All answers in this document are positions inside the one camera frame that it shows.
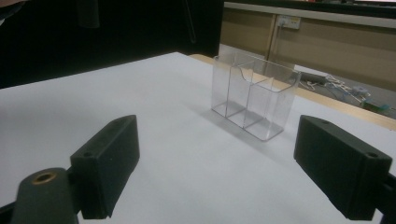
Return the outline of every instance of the screw hole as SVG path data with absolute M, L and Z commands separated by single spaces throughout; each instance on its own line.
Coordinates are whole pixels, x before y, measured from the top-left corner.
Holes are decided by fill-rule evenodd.
M 369 157 L 373 157 L 373 158 L 377 158 L 378 157 L 378 155 L 376 155 L 374 152 L 367 152 L 366 155 L 369 156 Z
M 49 173 L 44 173 L 41 175 L 38 175 L 35 177 L 35 179 L 32 181 L 34 185 L 41 185 L 50 182 L 52 179 L 56 177 L 56 173 L 49 172 Z

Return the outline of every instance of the electrical outlet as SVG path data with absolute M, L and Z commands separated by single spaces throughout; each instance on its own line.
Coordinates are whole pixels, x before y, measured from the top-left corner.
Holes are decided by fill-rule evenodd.
M 300 17 L 292 17 L 292 16 L 285 16 L 279 15 L 277 17 L 277 26 L 282 26 L 290 29 L 300 29 Z

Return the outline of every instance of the dark background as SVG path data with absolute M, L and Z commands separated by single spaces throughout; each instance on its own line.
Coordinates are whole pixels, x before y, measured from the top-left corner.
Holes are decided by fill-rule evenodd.
M 184 8 L 189 5 L 196 42 Z M 0 26 L 0 88 L 178 51 L 215 56 L 222 0 L 98 0 L 100 28 L 78 26 L 76 0 L 33 0 Z

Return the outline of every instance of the transparent acrylic container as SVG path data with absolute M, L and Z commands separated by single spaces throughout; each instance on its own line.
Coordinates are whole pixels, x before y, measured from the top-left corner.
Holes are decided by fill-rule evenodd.
M 212 109 L 267 141 L 288 120 L 301 74 L 243 53 L 215 57 Z

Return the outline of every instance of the white tabletop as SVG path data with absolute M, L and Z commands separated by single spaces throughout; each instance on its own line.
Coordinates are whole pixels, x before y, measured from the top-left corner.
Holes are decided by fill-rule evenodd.
M 210 109 L 211 78 L 211 65 L 172 53 L 0 90 L 0 206 L 26 176 L 70 167 L 108 122 L 136 114 L 141 158 L 113 218 L 80 223 L 359 223 L 293 159 L 298 119 L 327 119 L 396 158 L 394 131 L 296 97 L 285 132 L 264 143 Z

